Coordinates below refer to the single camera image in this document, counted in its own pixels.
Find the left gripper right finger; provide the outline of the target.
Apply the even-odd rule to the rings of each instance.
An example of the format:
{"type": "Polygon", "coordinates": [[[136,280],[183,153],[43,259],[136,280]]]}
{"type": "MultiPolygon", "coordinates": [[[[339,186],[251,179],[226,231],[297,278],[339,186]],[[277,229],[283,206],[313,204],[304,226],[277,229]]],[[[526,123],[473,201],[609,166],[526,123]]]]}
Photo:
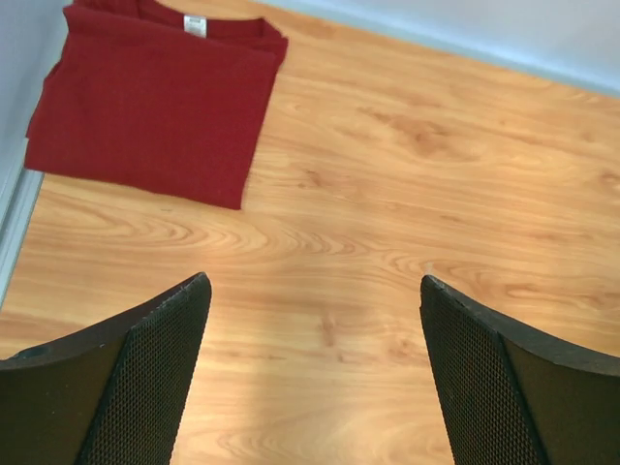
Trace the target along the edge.
{"type": "Polygon", "coordinates": [[[616,464],[619,359],[484,306],[438,278],[420,319],[457,464],[616,464]]]}

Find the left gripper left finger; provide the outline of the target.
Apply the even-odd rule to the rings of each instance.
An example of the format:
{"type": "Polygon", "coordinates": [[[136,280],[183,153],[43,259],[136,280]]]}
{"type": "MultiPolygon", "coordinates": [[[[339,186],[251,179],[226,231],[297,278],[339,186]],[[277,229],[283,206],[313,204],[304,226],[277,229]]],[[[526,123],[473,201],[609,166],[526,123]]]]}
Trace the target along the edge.
{"type": "Polygon", "coordinates": [[[170,463],[210,301],[200,272],[2,360],[2,463],[170,463]]]}

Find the red t-shirt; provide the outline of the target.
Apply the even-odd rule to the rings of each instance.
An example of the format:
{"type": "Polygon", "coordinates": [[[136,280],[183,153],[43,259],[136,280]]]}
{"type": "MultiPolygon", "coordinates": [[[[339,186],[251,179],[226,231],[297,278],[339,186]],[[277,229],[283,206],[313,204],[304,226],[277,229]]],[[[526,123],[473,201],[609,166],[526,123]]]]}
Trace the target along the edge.
{"type": "Polygon", "coordinates": [[[241,207],[288,39],[264,18],[75,1],[26,133],[33,171],[241,207]]]}

